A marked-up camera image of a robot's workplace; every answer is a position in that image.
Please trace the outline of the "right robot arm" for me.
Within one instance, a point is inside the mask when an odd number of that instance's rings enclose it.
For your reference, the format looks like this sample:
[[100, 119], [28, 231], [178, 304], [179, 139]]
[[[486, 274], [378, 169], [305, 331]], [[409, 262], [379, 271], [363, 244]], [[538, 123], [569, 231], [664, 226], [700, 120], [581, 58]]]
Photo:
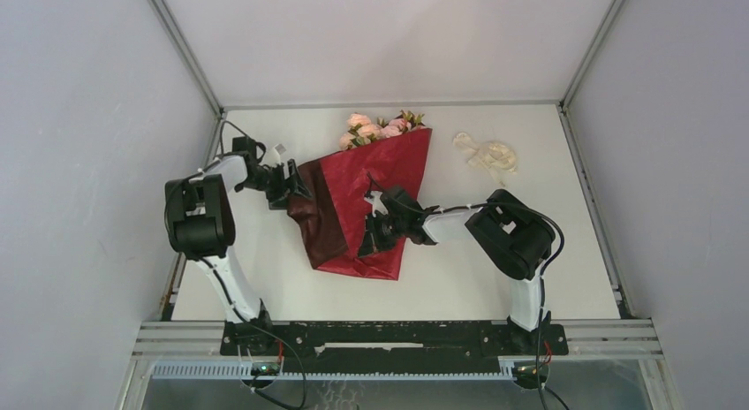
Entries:
[[400, 186], [369, 190], [364, 200], [370, 210], [358, 256], [389, 251], [401, 239], [421, 246], [472, 239], [510, 280], [511, 344], [521, 353], [534, 353], [544, 344], [541, 323], [548, 311], [542, 277], [561, 252], [553, 243], [564, 240], [549, 217], [504, 189], [483, 203], [451, 208], [423, 208]]

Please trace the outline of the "pink flower stem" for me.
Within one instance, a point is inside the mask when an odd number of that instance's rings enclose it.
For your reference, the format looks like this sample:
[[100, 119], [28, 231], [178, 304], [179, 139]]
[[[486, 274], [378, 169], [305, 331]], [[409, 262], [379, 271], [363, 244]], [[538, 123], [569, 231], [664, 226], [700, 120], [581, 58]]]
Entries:
[[391, 138], [408, 132], [411, 129], [411, 123], [405, 118], [394, 118], [382, 129], [384, 137]]
[[341, 151], [345, 151], [348, 149], [358, 148], [362, 145], [366, 145], [365, 138], [358, 136], [357, 134], [353, 133], [345, 133], [339, 140], [338, 140], [338, 148]]
[[375, 123], [371, 118], [363, 114], [353, 113], [347, 119], [346, 132], [365, 138], [367, 144], [383, 138], [382, 129], [382, 125]]
[[414, 113], [410, 110], [401, 110], [400, 114], [396, 118], [405, 118], [411, 123], [411, 129], [408, 131], [419, 130], [425, 128], [426, 125], [423, 122], [425, 117], [424, 113]]

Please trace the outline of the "red wrapping paper sheet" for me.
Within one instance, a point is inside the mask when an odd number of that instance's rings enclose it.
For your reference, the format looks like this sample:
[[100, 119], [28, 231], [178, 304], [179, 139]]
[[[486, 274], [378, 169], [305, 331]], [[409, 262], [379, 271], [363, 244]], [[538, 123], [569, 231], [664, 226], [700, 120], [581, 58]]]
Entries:
[[365, 193], [384, 186], [401, 186], [417, 198], [431, 136], [430, 128], [422, 128], [298, 167], [312, 197], [291, 196], [286, 213], [300, 229], [312, 269], [349, 277], [398, 280], [404, 239], [398, 239], [391, 250], [358, 256], [366, 215], [372, 211]]

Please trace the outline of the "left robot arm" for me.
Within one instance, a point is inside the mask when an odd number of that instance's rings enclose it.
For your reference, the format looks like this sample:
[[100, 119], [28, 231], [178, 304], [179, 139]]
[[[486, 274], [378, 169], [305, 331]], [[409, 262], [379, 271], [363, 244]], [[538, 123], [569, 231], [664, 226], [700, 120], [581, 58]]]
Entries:
[[242, 343], [256, 354], [274, 347], [276, 331], [236, 256], [230, 194], [262, 192], [271, 210], [286, 209], [292, 196], [310, 197], [295, 161], [283, 161], [284, 151], [282, 145], [267, 148], [249, 136], [235, 137], [230, 152], [164, 185], [163, 218], [170, 246], [200, 265], [223, 304], [226, 322], [243, 329]]

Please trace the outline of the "cream ribbon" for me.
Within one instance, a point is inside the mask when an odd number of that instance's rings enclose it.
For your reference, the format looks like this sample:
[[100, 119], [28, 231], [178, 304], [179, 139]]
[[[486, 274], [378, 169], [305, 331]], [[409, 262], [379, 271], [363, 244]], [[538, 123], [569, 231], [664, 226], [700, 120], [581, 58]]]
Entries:
[[464, 155], [469, 167], [484, 170], [500, 187], [506, 187], [505, 174], [517, 173], [517, 153], [501, 141], [479, 143], [468, 133], [460, 132], [454, 136], [452, 144]]

